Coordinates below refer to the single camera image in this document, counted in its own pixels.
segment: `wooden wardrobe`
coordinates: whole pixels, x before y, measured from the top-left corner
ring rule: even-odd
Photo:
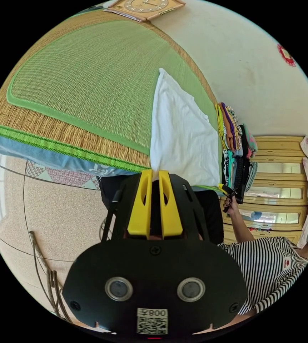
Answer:
[[[308,182],[300,143],[304,137],[256,136],[258,170],[240,212],[255,238],[285,236],[297,244],[308,213]],[[221,197],[223,209],[225,197]],[[236,241],[231,220],[223,214],[224,242]]]

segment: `woven straw mat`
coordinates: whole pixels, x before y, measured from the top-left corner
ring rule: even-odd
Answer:
[[[126,170],[148,168],[159,68],[217,130],[216,99],[187,53],[150,23],[98,11],[62,22],[18,62],[0,90],[0,135]]]

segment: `hand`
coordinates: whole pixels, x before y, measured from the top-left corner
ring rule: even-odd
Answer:
[[[235,196],[233,196],[232,200],[231,200],[231,206],[228,208],[228,212],[227,214],[229,215],[232,215],[232,214],[236,214],[239,212],[239,207],[237,205],[237,202],[236,202],[236,198]],[[223,205],[223,209],[228,207],[230,205],[230,198],[227,198],[224,202],[224,205]]]

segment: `woman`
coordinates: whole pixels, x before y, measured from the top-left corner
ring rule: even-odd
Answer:
[[[255,239],[240,214],[235,197],[225,201],[229,206],[237,243],[218,246],[228,252],[239,264],[247,284],[248,298],[238,315],[225,328],[265,310],[276,302],[295,283],[308,264],[307,243],[299,249],[286,237]],[[213,331],[210,329],[199,333]]]

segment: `black and white striped shirt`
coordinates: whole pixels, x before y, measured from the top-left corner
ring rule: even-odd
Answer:
[[[265,237],[249,242],[221,243],[241,268],[248,298],[238,314],[259,313],[283,296],[299,278],[307,261],[286,237]]]

